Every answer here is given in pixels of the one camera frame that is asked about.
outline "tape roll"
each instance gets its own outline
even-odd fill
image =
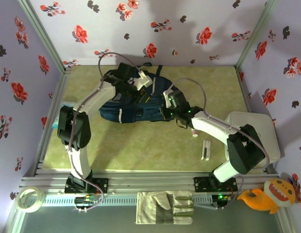
[[[33,205],[27,206],[29,203],[29,193],[35,192],[36,201]],[[46,194],[40,191],[38,188],[34,186],[29,186],[25,189],[22,189],[17,195],[17,209],[26,213],[32,213],[43,205],[46,199]]]

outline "backpack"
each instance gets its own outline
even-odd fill
[[[142,66],[151,66],[151,63],[145,63]],[[134,123],[136,121],[171,121],[173,118],[163,119],[160,108],[166,102],[162,93],[172,85],[172,82],[160,76],[162,66],[159,66],[156,74],[144,70],[153,81],[152,85],[146,88],[146,92],[150,94],[150,99],[146,103],[134,103],[131,97],[118,94],[100,109],[102,118],[117,123]],[[116,70],[109,70],[107,74],[113,74]],[[131,81],[139,78],[138,70],[135,68],[131,74]]]

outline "orange stuffed toy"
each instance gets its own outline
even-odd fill
[[[249,195],[250,190],[245,190],[238,196],[238,200],[243,200],[254,210],[267,211],[274,214],[279,207],[290,207],[295,202],[295,191],[293,185],[283,179],[272,179],[264,184],[264,191],[259,188],[253,189],[252,193],[256,197]]]

